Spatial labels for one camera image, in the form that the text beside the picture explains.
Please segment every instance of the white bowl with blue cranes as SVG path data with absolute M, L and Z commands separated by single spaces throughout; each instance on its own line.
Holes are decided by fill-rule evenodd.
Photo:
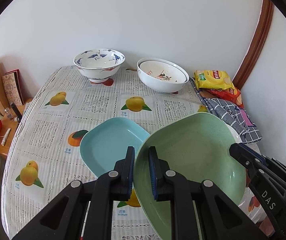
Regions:
M 94 83 L 108 80 L 124 61 L 125 56 L 113 49 L 86 50 L 74 58 L 80 73 Z

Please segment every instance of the blue plate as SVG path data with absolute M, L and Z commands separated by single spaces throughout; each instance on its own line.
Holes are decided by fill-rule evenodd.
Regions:
M 138 124 L 123 117 L 111 118 L 81 140 L 81 157 L 97 176 L 113 170 L 115 162 L 125 158 L 127 147 L 133 146 L 135 155 L 149 133 Z

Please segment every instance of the wooden shelf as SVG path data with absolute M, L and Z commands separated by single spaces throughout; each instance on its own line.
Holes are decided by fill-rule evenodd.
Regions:
M 28 102 L 31 102 L 32 101 L 32 98 L 30 99 L 27 99 L 24 103 L 23 106 L 17 106 L 18 110 L 21 112 L 21 114 L 23 114 L 24 112 L 24 109 L 25 109 L 25 105 L 26 103 Z M 3 158 L 7 158 L 7 155 L 8 155 L 8 152 L 9 152 L 9 148 L 11 146 L 11 143 L 12 143 L 12 140 L 14 138 L 14 134 L 16 132 L 16 128 L 17 128 L 17 122 L 15 122 L 14 120 L 9 120 L 7 118 L 7 116 L 4 116 L 3 117 L 3 120 L 2 120 L 2 129 L 1 129 L 1 132 L 0 132 L 0 155 L 3 157 Z M 2 143 L 2 140 L 3 140 L 3 137 L 1 136 L 4 136 L 7 129 L 10 128 L 11 131 L 9 132 L 9 135 L 7 137 L 7 141 L 5 143 L 4 146 L 1 145 Z

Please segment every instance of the gray plaid cloth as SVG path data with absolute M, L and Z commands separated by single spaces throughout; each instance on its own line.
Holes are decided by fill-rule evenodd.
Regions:
M 257 129 L 256 125 L 251 122 L 250 117 L 244 109 L 223 99 L 203 98 L 196 88 L 195 82 L 192 78 L 190 78 L 190 82 L 193 85 L 200 101 L 206 106 L 207 111 L 233 127 L 240 135 L 244 144 L 256 143 L 262 139 L 260 131 Z

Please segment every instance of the silver screw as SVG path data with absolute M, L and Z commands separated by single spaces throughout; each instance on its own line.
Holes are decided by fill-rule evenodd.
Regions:
M 168 171 L 165 172 L 165 174 L 166 174 L 167 176 L 169 176 L 169 177 L 174 177 L 176 173 L 175 173 L 175 171 L 168 170 Z
M 117 175 L 118 175 L 118 172 L 117 172 L 117 171 L 110 171 L 110 172 L 108 173 L 108 176 L 110 176 L 110 177 L 112 177 L 112 178 L 116 177 Z
M 213 186 L 213 182 L 209 179 L 203 181 L 203 184 L 205 187 L 212 187 Z
M 70 183 L 70 186 L 71 187 L 79 187 L 81 185 L 81 182 L 79 180 L 73 180 L 71 183 Z

